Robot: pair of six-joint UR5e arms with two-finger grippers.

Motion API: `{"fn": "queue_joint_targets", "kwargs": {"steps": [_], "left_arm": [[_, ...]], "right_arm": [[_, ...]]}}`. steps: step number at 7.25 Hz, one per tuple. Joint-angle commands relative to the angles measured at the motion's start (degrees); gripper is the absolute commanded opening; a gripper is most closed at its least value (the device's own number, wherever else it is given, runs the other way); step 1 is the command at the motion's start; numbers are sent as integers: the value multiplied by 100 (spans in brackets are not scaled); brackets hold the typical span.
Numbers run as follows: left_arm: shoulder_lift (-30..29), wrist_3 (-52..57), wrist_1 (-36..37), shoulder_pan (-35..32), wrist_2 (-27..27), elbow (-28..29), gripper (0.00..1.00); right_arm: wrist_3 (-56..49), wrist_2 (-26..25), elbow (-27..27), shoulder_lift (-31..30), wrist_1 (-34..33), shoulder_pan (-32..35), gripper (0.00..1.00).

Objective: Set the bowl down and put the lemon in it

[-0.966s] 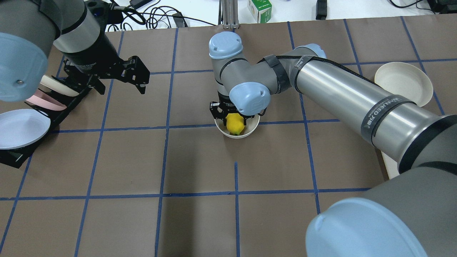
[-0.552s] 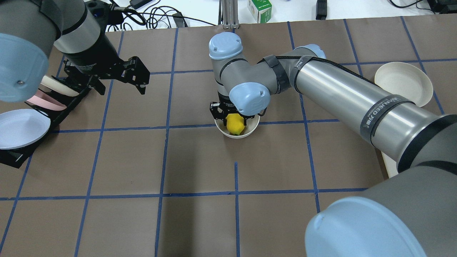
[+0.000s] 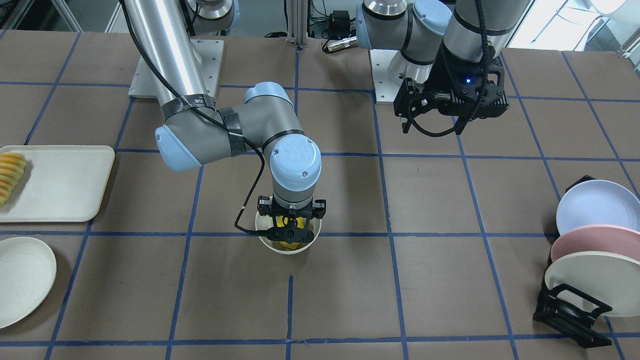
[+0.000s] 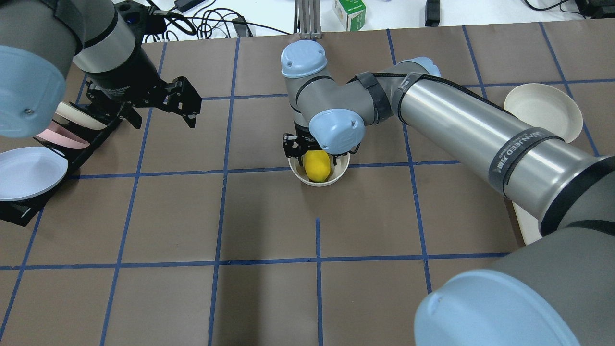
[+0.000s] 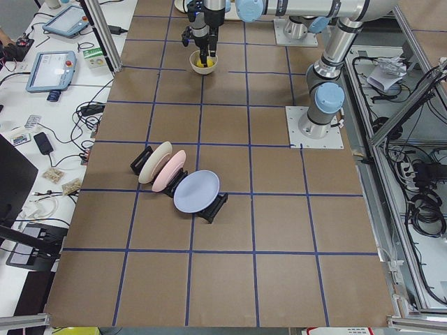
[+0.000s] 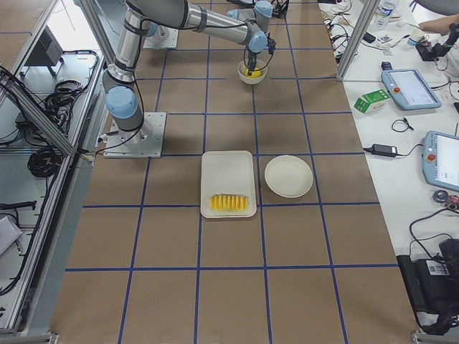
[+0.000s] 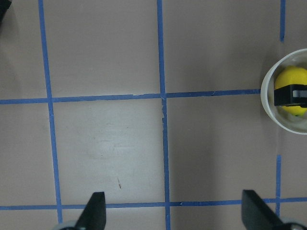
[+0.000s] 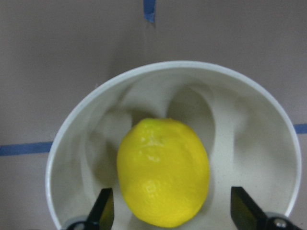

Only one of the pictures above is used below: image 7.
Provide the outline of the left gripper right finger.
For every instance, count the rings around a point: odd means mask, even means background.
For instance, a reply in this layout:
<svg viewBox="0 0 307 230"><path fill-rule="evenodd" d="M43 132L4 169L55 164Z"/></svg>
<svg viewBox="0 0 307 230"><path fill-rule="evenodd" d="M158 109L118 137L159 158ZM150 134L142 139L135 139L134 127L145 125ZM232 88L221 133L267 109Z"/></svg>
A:
<svg viewBox="0 0 307 230"><path fill-rule="evenodd" d="M254 190L243 190L241 219L247 230L276 230L283 225Z"/></svg>

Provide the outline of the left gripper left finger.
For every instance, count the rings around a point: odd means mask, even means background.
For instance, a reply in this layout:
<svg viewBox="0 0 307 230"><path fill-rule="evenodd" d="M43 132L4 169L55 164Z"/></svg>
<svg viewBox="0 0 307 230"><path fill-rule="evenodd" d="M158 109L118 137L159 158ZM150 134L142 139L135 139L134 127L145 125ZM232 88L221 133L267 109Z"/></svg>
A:
<svg viewBox="0 0 307 230"><path fill-rule="evenodd" d="M106 226L106 200L104 192L95 192L77 220L75 230L104 230Z"/></svg>

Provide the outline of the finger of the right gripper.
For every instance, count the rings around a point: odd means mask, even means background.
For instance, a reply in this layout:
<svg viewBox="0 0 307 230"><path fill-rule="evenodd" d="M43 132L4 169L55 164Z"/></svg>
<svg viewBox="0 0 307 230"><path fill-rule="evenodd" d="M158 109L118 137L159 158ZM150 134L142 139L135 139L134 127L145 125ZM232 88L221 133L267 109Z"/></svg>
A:
<svg viewBox="0 0 307 230"><path fill-rule="evenodd" d="M303 84L290 84L274 90L275 106L307 107L307 86Z"/></svg>

